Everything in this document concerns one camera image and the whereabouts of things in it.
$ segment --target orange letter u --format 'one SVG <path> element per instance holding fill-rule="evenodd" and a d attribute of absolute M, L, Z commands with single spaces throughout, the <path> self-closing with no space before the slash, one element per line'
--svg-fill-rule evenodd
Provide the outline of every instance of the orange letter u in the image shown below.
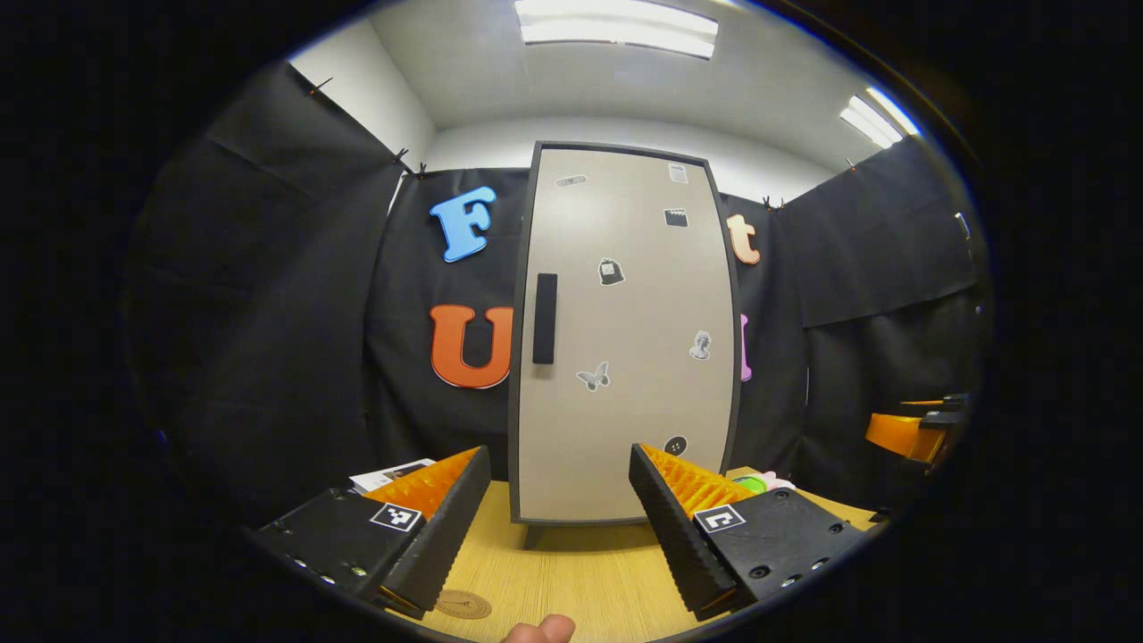
<path fill-rule="evenodd" d="M 485 316 L 493 324 L 493 355 L 480 369 L 464 363 L 464 328 L 477 318 L 466 305 L 434 305 L 429 315 L 435 321 L 432 333 L 432 370 L 454 387 L 487 389 L 507 378 L 512 357 L 512 308 L 489 307 Z"/>

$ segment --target table surface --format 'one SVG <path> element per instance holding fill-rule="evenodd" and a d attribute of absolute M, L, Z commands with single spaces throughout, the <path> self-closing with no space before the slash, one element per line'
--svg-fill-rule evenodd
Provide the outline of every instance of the table surface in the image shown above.
<path fill-rule="evenodd" d="M 742 467 L 726 476 L 751 473 L 758 472 Z M 872 527 L 873 512 L 798 492 L 862 531 Z M 538 624 L 546 614 L 560 613 L 575 621 L 575 643 L 633 643 L 726 616 L 696 621 L 687 611 L 655 532 L 646 523 L 547 528 L 530 550 L 523 549 L 526 533 L 526 525 L 511 522 L 507 483 L 494 481 L 445 582 L 445 589 L 485 598 L 491 613 L 463 619 L 438 609 L 414 622 L 479 643 L 499 643 L 518 622 Z"/>

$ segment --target round coaster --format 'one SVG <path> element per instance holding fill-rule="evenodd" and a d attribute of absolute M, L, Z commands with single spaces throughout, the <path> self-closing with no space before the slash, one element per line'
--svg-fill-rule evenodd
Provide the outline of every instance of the round coaster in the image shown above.
<path fill-rule="evenodd" d="M 458 619 L 482 619 L 493 613 L 493 606 L 480 596 L 459 589 L 445 589 L 437 598 L 437 609 Z"/>

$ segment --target black door handle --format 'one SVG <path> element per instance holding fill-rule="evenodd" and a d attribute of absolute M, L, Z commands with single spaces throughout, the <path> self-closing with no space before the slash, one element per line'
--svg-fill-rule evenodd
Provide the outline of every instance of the black door handle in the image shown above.
<path fill-rule="evenodd" d="M 555 283 L 551 272 L 536 274 L 536 319 L 531 328 L 531 363 L 555 361 Z"/>

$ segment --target letter f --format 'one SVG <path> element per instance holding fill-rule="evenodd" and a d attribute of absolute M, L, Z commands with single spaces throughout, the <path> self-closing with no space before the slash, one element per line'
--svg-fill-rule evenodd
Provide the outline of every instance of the letter f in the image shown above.
<path fill-rule="evenodd" d="M 496 192 L 486 185 L 437 203 L 429 210 L 429 214 L 440 219 L 440 226 L 445 230 L 445 242 L 448 244 L 445 250 L 446 262 L 453 263 L 470 254 L 475 254 L 488 244 L 488 239 L 477 236 L 472 232 L 472 226 L 488 230 L 491 218 L 483 203 L 490 203 L 495 200 Z M 469 203 L 472 203 L 472 211 L 465 212 L 464 206 Z"/>

